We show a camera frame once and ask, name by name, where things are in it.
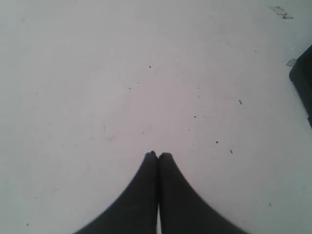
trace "black object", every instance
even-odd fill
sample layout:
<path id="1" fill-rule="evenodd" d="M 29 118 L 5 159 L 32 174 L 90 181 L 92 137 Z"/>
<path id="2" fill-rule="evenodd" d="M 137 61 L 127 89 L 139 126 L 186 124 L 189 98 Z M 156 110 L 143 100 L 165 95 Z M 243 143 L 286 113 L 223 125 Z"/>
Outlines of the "black object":
<path id="1" fill-rule="evenodd" d="M 163 153 L 158 166 L 162 234 L 245 234 L 200 198 L 171 154 Z"/>
<path id="2" fill-rule="evenodd" d="M 312 46 L 298 58 L 289 77 L 307 110 L 312 127 Z"/>
<path id="3" fill-rule="evenodd" d="M 156 234 L 156 192 L 157 157 L 150 152 L 120 197 L 76 234 Z"/>

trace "floor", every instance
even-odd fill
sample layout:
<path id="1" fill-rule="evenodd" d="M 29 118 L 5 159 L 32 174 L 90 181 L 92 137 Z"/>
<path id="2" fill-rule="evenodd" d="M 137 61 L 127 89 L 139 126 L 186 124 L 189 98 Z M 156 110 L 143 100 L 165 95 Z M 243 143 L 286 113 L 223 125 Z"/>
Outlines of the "floor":
<path id="1" fill-rule="evenodd" d="M 312 130 L 286 66 L 311 45 L 311 11 L 0 2 L 0 233 L 73 233 L 150 150 L 247 232 L 312 233 Z"/>

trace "white floor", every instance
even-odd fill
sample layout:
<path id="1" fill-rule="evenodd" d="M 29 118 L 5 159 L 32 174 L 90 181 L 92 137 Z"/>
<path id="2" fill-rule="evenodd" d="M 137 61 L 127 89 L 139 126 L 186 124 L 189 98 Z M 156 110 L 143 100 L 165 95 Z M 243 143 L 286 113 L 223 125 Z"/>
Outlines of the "white floor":
<path id="1" fill-rule="evenodd" d="M 173 153 L 249 233 L 312 233 L 312 130 L 285 65 L 312 44 L 311 12 L 310 0 L 1 1 L 0 233 L 73 233 L 150 150 Z"/>

